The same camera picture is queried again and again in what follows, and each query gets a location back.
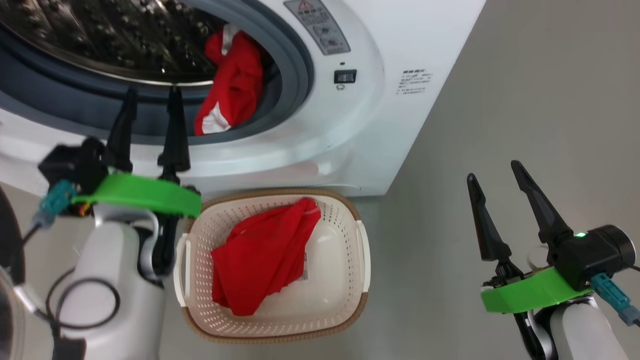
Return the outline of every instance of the floor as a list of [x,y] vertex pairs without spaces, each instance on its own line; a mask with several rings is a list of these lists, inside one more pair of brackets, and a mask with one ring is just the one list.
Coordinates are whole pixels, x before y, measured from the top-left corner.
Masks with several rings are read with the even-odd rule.
[[[487,314],[465,176],[475,172],[513,261],[539,244],[509,168],[521,160],[576,231],[606,223],[640,236],[640,3],[488,0],[395,183],[357,199],[371,241],[369,302],[348,330],[270,346],[215,345],[195,336],[169,296],[161,359],[525,359],[516,325]],[[7,189],[24,226],[37,199]],[[70,267],[91,228],[61,221],[27,248],[28,279],[43,294]],[[640,301],[640,274],[615,277]],[[635,358],[640,330],[601,305]],[[26,359],[51,351],[28,318]]]

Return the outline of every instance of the white washing machine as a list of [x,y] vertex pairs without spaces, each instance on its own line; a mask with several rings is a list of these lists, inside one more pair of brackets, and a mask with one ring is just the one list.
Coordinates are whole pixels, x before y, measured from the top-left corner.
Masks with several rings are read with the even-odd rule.
[[[134,47],[131,63],[118,62],[127,51],[105,55],[100,44],[109,42],[107,33],[131,47],[139,26],[146,28],[142,35],[155,36],[152,42],[169,51],[171,63],[177,56],[167,45],[172,40],[153,35],[169,20],[169,32],[190,34],[193,29],[186,28],[196,24],[203,37],[216,31],[216,22],[236,24],[270,55],[256,114],[226,133],[189,137],[191,170],[180,175],[183,184],[194,184],[205,196],[280,186],[382,195],[484,0],[76,3],[7,0],[0,5],[0,181],[35,194],[47,189],[37,163],[57,143],[79,144],[88,135],[106,139],[130,86],[139,94],[134,173],[160,174],[156,163],[168,120],[168,87],[182,88],[186,116],[193,121],[213,70],[140,65],[140,49]],[[206,15],[214,17],[199,21]],[[75,28],[66,24],[70,20]],[[58,28],[73,36],[66,38]],[[197,47],[199,40],[187,37]],[[164,52],[153,56],[165,64]]]

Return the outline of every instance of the basket rim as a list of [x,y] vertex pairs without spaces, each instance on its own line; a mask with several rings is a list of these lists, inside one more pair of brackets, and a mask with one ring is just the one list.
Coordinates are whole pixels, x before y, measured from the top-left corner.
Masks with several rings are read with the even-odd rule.
[[[230,202],[235,200],[243,200],[243,199],[251,199],[252,197],[265,197],[265,196],[279,196],[279,195],[300,195],[300,196],[327,196],[332,197],[341,203],[343,203],[353,215],[353,218],[356,221],[360,221],[360,213],[356,209],[355,205],[349,199],[342,196],[337,192],[333,192],[331,190],[322,190],[322,189],[304,189],[304,188],[285,188],[285,189],[268,189],[268,190],[257,190],[253,192],[244,192],[237,193],[234,195],[227,195],[224,197],[218,197],[212,200],[209,200],[202,204],[202,210],[200,213],[202,214],[205,210],[209,209],[212,206],[223,204],[224,202]],[[187,224],[185,225],[184,232],[190,233],[193,224],[195,224],[197,218],[190,218],[187,220]]]
[[[354,220],[361,221],[360,213],[355,208],[353,203],[351,201],[349,201],[349,199],[347,199],[346,197],[342,196],[339,193],[330,191],[330,190],[306,189],[306,188],[267,189],[267,190],[257,190],[257,191],[252,191],[252,192],[237,193],[237,194],[234,194],[234,195],[227,195],[227,196],[219,197],[219,198],[216,198],[216,199],[212,199],[212,200],[209,200],[209,201],[203,203],[202,204],[202,212],[204,212],[205,210],[209,209],[212,206],[215,206],[215,205],[218,205],[218,204],[223,204],[224,202],[230,202],[230,201],[235,201],[235,200],[243,200],[243,199],[251,199],[252,197],[268,197],[268,196],[279,196],[279,195],[300,195],[302,197],[304,197],[304,196],[309,196],[309,197],[314,197],[314,196],[332,197],[332,198],[340,201],[341,203],[343,203],[349,209],[349,211],[353,215]],[[196,218],[190,218],[187,221],[187,224],[186,224],[185,230],[184,230],[185,233],[191,233],[191,228],[193,227],[193,224],[196,222],[196,220],[197,220]],[[332,334],[337,334],[338,332],[341,332],[341,331],[347,329],[354,322],[356,322],[356,320],[358,320],[358,318],[362,314],[362,311],[364,310],[364,307],[367,304],[368,296],[369,296],[369,294],[367,292],[363,292],[360,295],[360,301],[359,301],[358,306],[356,307],[356,309],[353,311],[353,314],[351,314],[351,316],[347,320],[344,320],[342,323],[340,323],[340,324],[338,324],[336,326],[333,326],[333,327],[326,328],[326,329],[321,329],[321,330],[316,330],[316,331],[308,331],[308,332],[301,332],[299,334],[288,334],[288,335],[277,335],[277,336],[261,336],[261,337],[251,337],[251,338],[249,338],[249,337],[241,337],[241,336],[217,336],[217,335],[209,334],[208,332],[206,332],[204,329],[202,329],[195,322],[195,320],[191,316],[191,310],[189,309],[188,306],[185,306],[185,307],[182,308],[182,315],[184,316],[185,321],[189,324],[189,327],[195,333],[197,333],[201,338],[203,338],[203,339],[205,339],[207,341],[211,341],[211,342],[215,342],[215,343],[243,344],[243,345],[269,344],[269,343],[287,343],[287,342],[292,342],[292,341],[320,338],[322,336],[328,336],[328,335],[332,335]]]

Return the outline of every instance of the red cloth in drum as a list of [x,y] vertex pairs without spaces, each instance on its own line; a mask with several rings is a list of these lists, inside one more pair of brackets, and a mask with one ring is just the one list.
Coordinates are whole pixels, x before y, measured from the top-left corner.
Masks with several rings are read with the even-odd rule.
[[261,51],[243,31],[226,24],[208,39],[205,54],[218,65],[195,120],[196,135],[221,133],[249,119],[262,96]]
[[265,297],[299,279],[320,217],[316,202],[303,198],[238,223],[227,242],[211,251],[213,301],[236,316],[249,316]]

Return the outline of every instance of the clothing label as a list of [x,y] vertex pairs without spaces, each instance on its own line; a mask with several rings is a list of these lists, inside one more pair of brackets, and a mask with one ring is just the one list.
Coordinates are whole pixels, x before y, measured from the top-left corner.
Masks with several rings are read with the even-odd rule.
[[422,94],[427,91],[427,84],[431,82],[432,72],[425,69],[402,71],[396,95]]
[[325,55],[351,51],[340,27],[320,0],[290,0],[284,5],[307,28]]
[[309,280],[309,272],[307,268],[307,252],[305,251],[305,269],[302,270],[302,276],[296,281]]

